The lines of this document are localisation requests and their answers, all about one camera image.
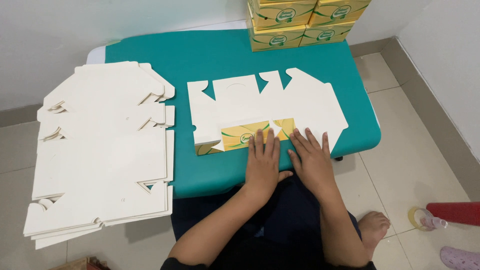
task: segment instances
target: teal tablecloth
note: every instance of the teal tablecloth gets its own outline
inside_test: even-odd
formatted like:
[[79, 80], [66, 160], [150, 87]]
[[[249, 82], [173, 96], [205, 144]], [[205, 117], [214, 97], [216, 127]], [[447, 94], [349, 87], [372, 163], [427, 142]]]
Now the teal tablecloth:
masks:
[[[299, 68], [322, 82], [332, 84], [348, 128], [340, 136], [332, 157], [367, 150], [380, 142], [372, 105], [363, 87], [346, 41], [294, 49], [252, 52], [246, 29], [185, 31], [130, 37], [106, 48], [106, 63], [137, 61], [152, 68], [175, 86], [174, 197], [194, 197], [226, 192], [244, 181], [247, 148], [196, 156], [187, 82], [208, 80], [205, 93], [214, 97], [212, 80], [255, 74], [260, 89], [266, 85], [258, 73], [278, 70], [283, 86], [287, 68]], [[281, 142], [280, 169], [291, 168]]]

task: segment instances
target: stack of yellow boxes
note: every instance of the stack of yellow boxes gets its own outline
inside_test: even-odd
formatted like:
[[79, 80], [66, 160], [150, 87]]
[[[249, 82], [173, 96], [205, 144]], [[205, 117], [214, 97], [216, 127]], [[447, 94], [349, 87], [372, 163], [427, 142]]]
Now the stack of yellow boxes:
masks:
[[317, 0], [248, 0], [252, 51], [296, 48]]
[[252, 51], [341, 42], [370, 1], [248, 0]]
[[342, 42], [371, 0], [318, 0], [300, 46]]

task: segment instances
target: bare foot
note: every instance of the bare foot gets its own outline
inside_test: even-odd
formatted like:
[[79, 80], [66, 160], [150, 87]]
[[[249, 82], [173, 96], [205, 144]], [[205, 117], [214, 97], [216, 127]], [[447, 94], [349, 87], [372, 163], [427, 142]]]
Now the bare foot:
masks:
[[372, 211], [366, 214], [359, 222], [362, 242], [367, 249], [370, 260], [378, 242], [387, 234], [390, 221], [382, 212]]

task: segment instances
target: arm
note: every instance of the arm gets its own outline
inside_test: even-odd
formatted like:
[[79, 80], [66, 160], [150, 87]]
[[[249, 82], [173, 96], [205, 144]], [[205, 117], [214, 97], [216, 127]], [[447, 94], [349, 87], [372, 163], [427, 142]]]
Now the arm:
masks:
[[310, 129], [305, 129], [305, 139], [298, 129], [290, 135], [298, 155], [288, 150], [292, 164], [303, 184], [320, 202], [320, 230], [325, 261], [333, 265], [363, 267], [369, 262], [363, 246], [343, 203], [335, 183], [327, 133], [322, 145]]
[[292, 172], [278, 172], [280, 140], [268, 131], [264, 149], [263, 132], [249, 141], [245, 185], [222, 207], [189, 229], [173, 246], [169, 258], [186, 265], [210, 266], [238, 229], [272, 196], [276, 185]]

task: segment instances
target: person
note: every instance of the person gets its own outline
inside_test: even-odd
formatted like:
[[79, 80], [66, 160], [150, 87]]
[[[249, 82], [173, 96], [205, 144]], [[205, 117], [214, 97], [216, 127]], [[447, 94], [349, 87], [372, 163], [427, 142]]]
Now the person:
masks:
[[174, 200], [176, 244], [161, 270], [365, 269], [390, 227], [380, 212], [358, 223], [335, 183], [327, 133], [290, 135], [294, 172], [278, 171], [280, 140], [249, 140], [245, 184], [215, 196]]

